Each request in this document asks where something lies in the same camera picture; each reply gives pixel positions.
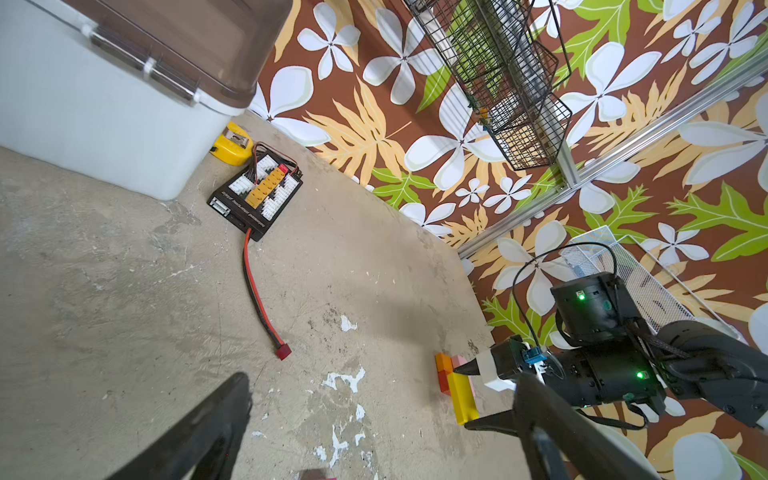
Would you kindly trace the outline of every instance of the toy block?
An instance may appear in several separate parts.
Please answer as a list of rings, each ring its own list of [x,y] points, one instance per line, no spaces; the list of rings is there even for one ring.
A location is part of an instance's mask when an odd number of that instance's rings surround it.
[[[448,374],[448,385],[451,389],[451,400],[453,400],[453,412],[456,414],[456,422],[464,425],[470,420],[480,418],[475,397],[472,395],[472,387],[469,385],[469,378],[458,373]]]
[[[467,359],[461,355],[454,355],[451,357],[451,365],[453,366],[454,370],[456,367],[462,366],[465,363],[467,363]]]
[[[454,355],[451,357],[451,364],[453,365],[453,369],[457,369],[458,367],[464,365],[467,363],[467,359],[464,358],[461,355]],[[472,385],[472,379],[467,377],[469,379],[469,386],[472,388],[472,396],[476,395],[475,393],[475,386]]]
[[[448,386],[448,372],[437,372],[437,380],[440,381],[440,391],[451,396],[451,389]]]
[[[437,363],[438,372],[453,372],[453,364],[451,363],[451,357],[444,353],[438,353],[435,355],[435,363]]]

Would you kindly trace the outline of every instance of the clear plastic lid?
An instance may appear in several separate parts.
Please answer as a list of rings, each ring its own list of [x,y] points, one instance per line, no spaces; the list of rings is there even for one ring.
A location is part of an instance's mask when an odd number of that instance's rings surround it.
[[[65,0],[224,104],[245,108],[290,0]]]

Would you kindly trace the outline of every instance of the white connector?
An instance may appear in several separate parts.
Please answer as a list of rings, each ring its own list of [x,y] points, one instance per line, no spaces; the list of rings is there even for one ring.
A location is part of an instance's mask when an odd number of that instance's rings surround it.
[[[272,170],[277,168],[277,162],[269,155],[264,155],[264,158],[256,163],[256,179],[257,182],[261,182],[269,175]]]
[[[286,178],[283,181],[283,188],[288,190],[288,194],[293,192],[298,186],[299,186],[299,181],[297,179],[291,177],[290,175],[286,175]]]
[[[230,185],[230,190],[238,195],[249,194],[254,188],[256,188],[256,184],[248,180],[245,175],[240,175],[237,180]]]
[[[224,215],[225,217],[230,214],[232,210],[224,204],[221,200],[214,197],[210,200],[209,205],[211,205],[215,211],[219,212],[220,214]]]
[[[277,211],[280,209],[280,204],[278,204],[275,200],[272,200],[269,197],[265,198],[264,202],[262,202],[261,204],[262,204],[261,215],[267,220],[272,220],[275,217],[275,214],[277,214]]]
[[[290,196],[290,192],[286,190],[283,186],[278,186],[275,189],[275,201],[278,205],[282,205],[286,203],[286,200],[288,200],[288,196]]]

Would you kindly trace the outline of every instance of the blue connector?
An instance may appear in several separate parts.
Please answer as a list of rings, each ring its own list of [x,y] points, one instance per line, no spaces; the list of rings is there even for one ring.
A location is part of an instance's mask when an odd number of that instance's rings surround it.
[[[541,349],[537,346],[523,353],[523,359],[528,365],[534,365],[535,363],[544,362],[547,357],[541,353]]]

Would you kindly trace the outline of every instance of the wall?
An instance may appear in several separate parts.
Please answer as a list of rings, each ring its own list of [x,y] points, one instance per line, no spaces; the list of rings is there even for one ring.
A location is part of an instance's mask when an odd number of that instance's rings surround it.
[[[496,340],[512,333],[530,337],[509,289],[522,263],[608,225],[696,317],[711,321],[713,315],[626,236],[675,272],[751,346],[768,353],[768,273],[761,267],[768,265],[768,84],[757,78],[734,96],[465,262]],[[618,182],[630,168],[637,173]],[[583,208],[606,194],[614,205],[604,214]],[[549,288],[569,279],[567,269],[545,258],[517,287],[539,338],[548,345],[564,345],[554,327]],[[646,457],[662,478],[742,478],[742,469],[753,480],[768,475],[765,435],[704,401],[670,400],[668,407],[672,415],[648,430],[611,434],[630,440],[635,455]],[[594,410],[641,422],[622,405]]]
[[[555,3],[574,68],[558,94],[574,110],[568,143],[578,164],[748,61],[768,38],[768,10],[757,2]],[[534,3],[534,21],[542,42],[556,49],[544,4]],[[445,71],[434,67],[435,52],[409,24],[399,2],[295,0],[253,108],[457,247],[555,180],[549,169],[511,171],[487,139],[469,128],[467,110],[449,114],[467,102]],[[761,124],[755,109],[765,105],[757,102],[765,92],[762,79],[755,80],[700,119],[719,123],[669,136],[510,232],[501,241],[507,257],[492,245],[465,261],[495,337],[525,334],[509,302],[514,270],[505,269],[607,224],[619,236],[644,241],[750,345],[768,351],[768,286],[765,270],[755,267],[768,264],[768,167],[761,167],[768,113]],[[653,268],[640,247],[627,248]],[[663,271],[652,272],[697,316],[709,315]],[[551,343],[548,275],[556,282],[564,272],[544,263],[519,288],[527,292],[525,308],[539,336]],[[622,407],[596,410],[637,421]],[[768,475],[762,435],[703,401],[670,401],[670,411],[678,416],[666,415],[648,430],[611,435],[628,440],[663,478],[740,478],[742,468],[752,479]]]
[[[574,110],[568,144],[578,164],[747,60],[766,40],[768,10],[744,0],[554,3],[573,68],[557,93]],[[534,2],[532,21],[556,50],[544,5]],[[414,27],[396,0],[294,0],[252,108],[458,247],[556,179],[549,169],[512,171],[470,128],[468,102]],[[635,174],[625,167],[613,180]],[[596,214],[613,205],[596,190],[581,198]]]

